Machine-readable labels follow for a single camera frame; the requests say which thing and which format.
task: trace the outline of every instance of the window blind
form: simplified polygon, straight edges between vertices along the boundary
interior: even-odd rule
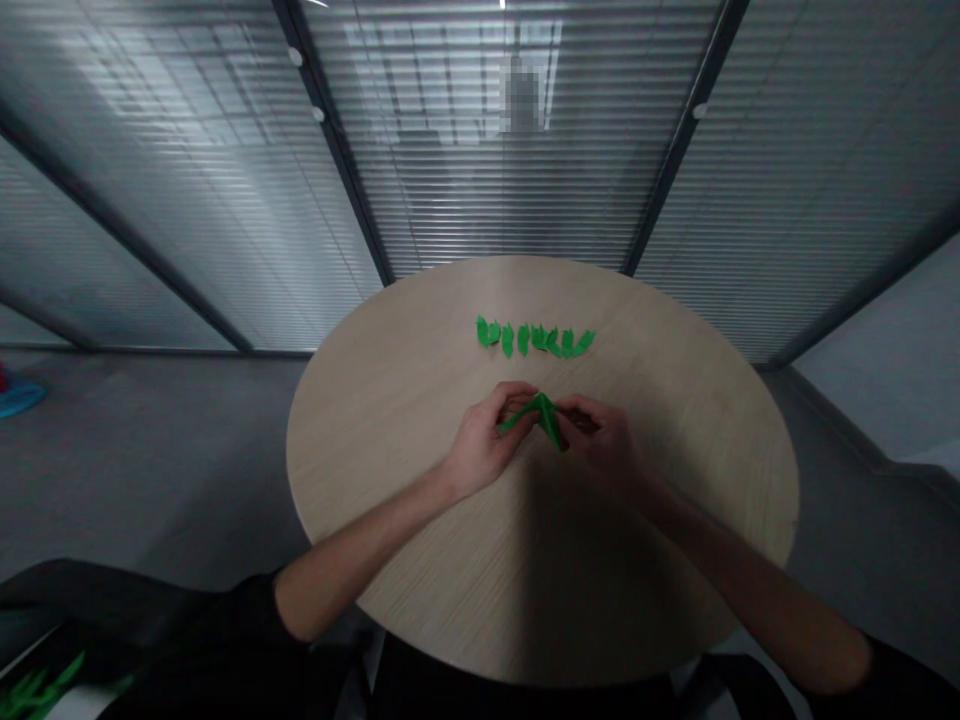
[[[0,61],[13,114],[256,348],[312,350],[382,287],[270,2],[9,0]]]
[[[66,346],[68,342],[0,305],[0,344]]]
[[[5,140],[0,218],[0,285],[92,342],[232,349]]]
[[[955,203],[958,22],[752,0],[636,277],[772,360]]]
[[[304,3],[398,277],[551,255],[619,269],[714,0]]]

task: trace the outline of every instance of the black sleeve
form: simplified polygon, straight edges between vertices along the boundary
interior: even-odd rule
[[[351,657],[311,652],[290,635],[274,576],[248,578],[217,598],[101,718],[332,717]]]
[[[858,688],[825,697],[804,693],[817,720],[835,718],[960,718],[960,691],[933,670],[867,635],[870,673]]]

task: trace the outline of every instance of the wooden tabletop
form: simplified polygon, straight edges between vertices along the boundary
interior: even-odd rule
[[[474,322],[596,331],[586,354],[507,359]],[[782,566],[797,523],[793,448],[760,378],[666,295],[550,258],[445,265],[367,300],[300,381],[287,466],[320,540],[450,447],[468,405],[500,380],[627,409],[650,465]],[[534,428],[494,485],[407,545],[359,605],[429,655],[496,680],[606,685],[669,670],[726,638],[726,605],[657,531],[598,495]]]

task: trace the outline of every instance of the finger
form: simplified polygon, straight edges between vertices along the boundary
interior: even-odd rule
[[[558,410],[566,415],[567,420],[576,425],[577,430],[582,432],[584,435],[593,435],[597,430],[600,429],[600,426],[597,425],[589,415],[586,415],[579,410]]]
[[[612,405],[607,405],[599,400],[584,397],[583,395],[568,395],[554,402],[554,405],[556,405],[558,410],[563,410],[564,412],[579,410],[584,415],[588,415],[594,422],[597,422],[599,418],[607,417],[614,409]]]
[[[497,415],[497,425],[502,425],[533,401],[532,395],[518,395],[510,398]]]
[[[499,411],[509,398],[517,395],[536,395],[538,392],[540,390],[535,385],[521,380],[504,381],[493,389],[493,392],[483,401],[483,404]]]
[[[586,449],[589,439],[567,418],[563,413],[557,413],[557,424],[560,426],[560,434],[570,443],[576,452],[582,453]]]
[[[528,412],[520,418],[517,424],[510,429],[510,432],[500,438],[500,442],[497,443],[498,451],[503,453],[508,459],[513,457],[517,448],[520,447],[520,443],[530,434],[530,431],[539,419],[540,413],[536,411]]]

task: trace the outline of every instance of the concrete floor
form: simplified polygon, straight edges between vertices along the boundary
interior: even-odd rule
[[[0,360],[50,390],[0,420],[0,581],[72,556],[225,589],[307,549],[284,461],[304,362],[2,350]],[[765,380],[800,465],[788,571],[960,685],[956,506],[915,479],[872,475],[782,378]],[[723,649],[756,647],[740,633]]]

